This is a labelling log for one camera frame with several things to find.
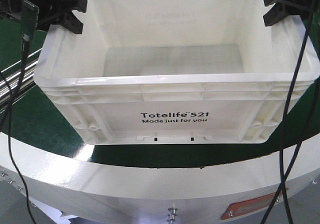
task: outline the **metal bolt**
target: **metal bolt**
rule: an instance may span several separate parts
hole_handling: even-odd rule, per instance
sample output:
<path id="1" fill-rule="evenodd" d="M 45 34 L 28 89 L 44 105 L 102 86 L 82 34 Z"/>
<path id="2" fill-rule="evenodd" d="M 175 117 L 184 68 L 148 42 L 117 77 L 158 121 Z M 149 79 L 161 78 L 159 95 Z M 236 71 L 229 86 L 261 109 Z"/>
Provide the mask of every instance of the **metal bolt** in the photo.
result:
<path id="1" fill-rule="evenodd" d="M 25 189 L 22 186 L 18 186 L 18 191 L 23 192 Z"/>
<path id="2" fill-rule="evenodd" d="M 4 171 L 0 172 L 0 177 L 4 178 L 5 176 L 8 176 L 8 174 L 5 173 Z"/>
<path id="3" fill-rule="evenodd" d="M 170 214 L 176 215 L 176 211 L 178 211 L 178 209 L 175 207 L 170 207 L 168 208 L 168 211 L 170 212 Z"/>
<path id="4" fill-rule="evenodd" d="M 12 183 L 15 183 L 15 181 L 12 180 L 12 179 L 9 179 L 9 180 L 8 180 L 8 183 L 9 183 L 9 184 L 12 184 Z"/>
<path id="5" fill-rule="evenodd" d="M 175 214 L 168 214 L 169 220 L 174 220 L 175 219 Z"/>

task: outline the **black cable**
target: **black cable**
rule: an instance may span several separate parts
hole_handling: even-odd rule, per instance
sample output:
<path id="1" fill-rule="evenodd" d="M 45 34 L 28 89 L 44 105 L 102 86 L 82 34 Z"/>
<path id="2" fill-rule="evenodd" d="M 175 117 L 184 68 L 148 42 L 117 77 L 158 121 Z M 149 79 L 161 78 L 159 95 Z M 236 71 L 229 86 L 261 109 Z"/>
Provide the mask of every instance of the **black cable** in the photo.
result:
<path id="1" fill-rule="evenodd" d="M 18 173 L 19 177 L 21 178 L 21 181 L 22 181 L 22 183 L 24 185 L 25 198 L 26 198 L 26 207 L 27 207 L 28 214 L 29 214 L 33 224 L 37 224 L 32 212 L 31 212 L 31 209 L 30 209 L 28 186 L 27 186 L 27 183 L 26 183 L 21 171 L 19 170 L 19 168 L 18 168 L 18 166 L 17 166 L 17 164 L 16 164 L 16 162 L 14 160 L 14 157 L 13 157 L 13 154 L 12 154 L 12 146 L 11 146 L 12 106 L 13 106 L 13 103 L 14 103 L 15 99 L 17 98 L 19 90 L 21 89 L 21 86 L 22 86 L 22 82 L 23 82 L 23 79 L 24 79 L 24 76 L 25 76 L 25 68 L 26 68 L 26 65 L 27 65 L 27 59 L 28 59 L 29 52 L 30 52 L 30 42 L 23 39 L 22 40 L 22 45 L 21 45 L 20 76 L 19 76 L 19 79 L 18 79 L 18 82 L 17 82 L 17 85 L 16 85 L 16 88 L 15 88 L 14 92 L 12 92 L 10 84 L 8 83 L 6 78 L 3 76 L 3 74 L 0 72 L 0 76 L 4 80 L 6 86 L 9 89 L 9 92 L 10 92 L 10 99 L 9 99 L 7 105 L 6 105 L 6 108 L 4 110 L 4 113 L 3 113 L 3 116 L 2 116 L 2 119 L 1 119 L 1 122 L 0 122 L 0 132 L 2 131 L 2 129 L 4 127 L 4 123 L 5 123 L 5 121 L 6 121 L 7 117 L 8 117 L 8 135 L 7 136 L 8 136 L 9 156 L 10 156 L 10 159 L 11 159 L 11 162 L 12 162 L 14 168 L 16 169 L 16 171 L 17 171 L 17 173 Z"/>
<path id="2" fill-rule="evenodd" d="M 294 166 L 294 163 L 298 157 L 298 153 L 300 151 L 300 148 L 301 148 L 301 145 L 302 145 L 302 142 L 304 141 L 304 139 L 306 138 L 306 132 L 309 128 L 309 125 L 311 123 L 311 119 L 313 117 L 313 114 L 316 110 L 316 107 L 317 107 L 317 101 L 318 101 L 318 98 L 319 98 L 319 93 L 320 93 L 320 78 L 318 78 L 316 81 L 315 81 L 315 87 L 314 87 L 314 93 L 313 93 L 313 100 L 311 102 L 311 107 L 310 107 L 310 111 L 309 111 L 309 115 L 305 121 L 305 124 L 303 126 L 303 129 L 302 129 L 302 134 L 300 136 L 300 140 L 298 141 L 295 149 L 294 149 L 294 153 L 292 155 L 292 159 L 288 165 L 288 168 L 284 174 L 284 179 L 287 180 L 290 172 L 291 172 L 291 169 L 292 167 Z M 273 206 L 275 205 L 276 201 L 277 201 L 277 198 L 278 196 L 280 195 L 280 192 L 281 192 L 281 185 L 278 186 L 278 189 L 276 190 L 274 196 L 273 196 L 273 199 L 269 205 L 269 207 L 267 208 L 266 212 L 264 213 L 264 216 L 261 220 L 261 223 L 260 224 L 264 224 L 273 208 Z"/>
<path id="3" fill-rule="evenodd" d="M 9 114 L 10 111 L 10 106 L 14 103 L 15 99 L 18 96 L 19 90 L 22 86 L 22 82 L 23 79 L 25 77 L 25 72 L 26 72 L 26 65 L 27 65 L 27 59 L 28 59 L 28 55 L 29 55 L 29 51 L 30 51 L 30 42 L 27 40 L 22 40 L 22 45 L 21 45 L 21 67 L 20 67 L 20 76 L 16 85 L 16 88 L 10 98 L 10 100 L 8 101 L 6 108 L 3 112 L 3 116 L 1 118 L 0 121 L 0 132 L 2 132 L 2 129 L 4 127 L 5 121 L 7 119 L 7 116 Z"/>
<path id="4" fill-rule="evenodd" d="M 300 150 L 300 147 L 301 147 L 301 144 L 302 144 L 302 140 L 305 137 L 305 132 L 306 132 L 307 126 L 309 126 L 312 114 L 314 112 L 314 109 L 316 108 L 315 107 L 315 103 L 317 102 L 316 96 L 314 96 L 314 98 L 313 98 L 312 107 L 310 109 L 307 121 L 306 121 L 306 123 L 305 123 L 305 125 L 303 127 L 303 131 L 302 131 L 302 134 L 301 134 L 300 141 L 299 141 L 299 143 L 297 144 L 297 146 L 295 148 L 295 151 L 294 151 L 294 154 L 293 154 L 293 156 L 291 158 L 290 164 L 289 164 L 289 166 L 288 166 L 288 168 L 287 168 L 287 170 L 286 170 L 286 172 L 284 174 L 284 160 L 283 160 L 283 158 L 284 158 L 285 133 L 286 133 L 286 125 L 287 125 L 287 121 L 288 121 L 288 112 L 289 112 L 290 100 L 291 100 L 291 97 L 292 97 L 292 94 L 293 94 L 293 91 L 294 91 L 294 87 L 295 87 L 295 84 L 296 84 L 297 76 L 298 76 L 299 69 L 300 69 L 300 66 L 301 66 L 301 63 L 302 63 L 302 58 L 303 58 L 303 55 L 304 55 L 304 52 L 305 52 L 308 36 L 310 34 L 310 30 L 311 30 L 311 26 L 312 26 L 312 21 L 313 21 L 313 17 L 314 17 L 314 11 L 316 10 L 317 5 L 318 5 L 318 0 L 312 0 L 312 5 L 311 5 L 311 10 L 312 11 L 309 13 L 308 23 L 307 23 L 307 26 L 305 28 L 305 33 L 304 33 L 304 37 L 303 37 L 303 40 L 302 40 L 300 53 L 299 53 L 299 56 L 298 56 L 298 60 L 297 60 L 297 63 L 296 63 L 296 67 L 295 67 L 295 70 L 294 70 L 294 73 L 293 73 L 292 81 L 290 83 L 288 95 L 287 95 L 287 98 L 286 98 L 286 101 L 285 101 L 285 105 L 284 105 L 283 116 L 282 116 L 282 126 L 281 126 L 281 139 L 280 139 L 280 142 L 279 142 L 280 185 L 279 185 L 279 187 L 277 189 L 277 192 L 274 195 L 274 197 L 273 197 L 273 199 L 272 199 L 267 211 L 265 212 L 260 224 L 264 224 L 265 221 L 267 220 L 267 217 L 270 214 L 271 209 L 273 208 L 273 206 L 274 206 L 274 204 L 275 204 L 275 202 L 276 202 L 281 190 L 282 190 L 283 202 L 284 202 L 284 206 L 285 206 L 285 210 L 286 210 L 288 221 L 289 221 L 290 224 L 293 224 L 293 219 L 292 219 L 291 212 L 290 212 L 290 207 L 289 207 L 287 189 L 286 189 L 285 182 L 286 182 L 286 179 L 288 178 L 288 175 L 289 175 L 289 173 L 290 173 L 290 171 L 291 171 L 291 169 L 292 169 L 292 167 L 294 165 L 294 162 L 296 161 L 296 158 L 298 156 L 298 153 L 299 153 L 299 150 Z M 319 93 L 319 80 L 317 80 L 316 83 L 317 84 L 316 84 L 316 88 L 315 88 L 315 91 L 314 91 L 315 93 L 314 94 Z"/>

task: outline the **green floor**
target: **green floor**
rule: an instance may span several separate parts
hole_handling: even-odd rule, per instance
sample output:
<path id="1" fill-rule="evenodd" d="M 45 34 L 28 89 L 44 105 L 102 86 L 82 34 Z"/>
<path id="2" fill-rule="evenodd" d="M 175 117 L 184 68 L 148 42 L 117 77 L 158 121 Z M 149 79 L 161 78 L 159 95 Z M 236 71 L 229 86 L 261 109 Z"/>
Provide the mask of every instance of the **green floor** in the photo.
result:
<path id="1" fill-rule="evenodd" d="M 20 59 L 19 25 L 8 20 L 0 21 L 0 68 Z M 32 49 L 39 49 L 45 38 L 38 32 Z M 316 30 L 312 30 L 316 40 Z M 299 100 L 289 114 L 287 144 L 299 141 L 302 127 L 309 113 L 314 85 Z M 320 132 L 320 101 L 313 115 L 306 138 Z M 31 146 L 66 157 L 74 157 L 83 146 L 82 139 L 36 86 L 14 105 L 12 136 Z M 262 144 L 150 144 L 105 145 L 94 148 L 91 162 L 148 168 L 190 168 L 232 163 L 276 152 L 280 127 Z"/>

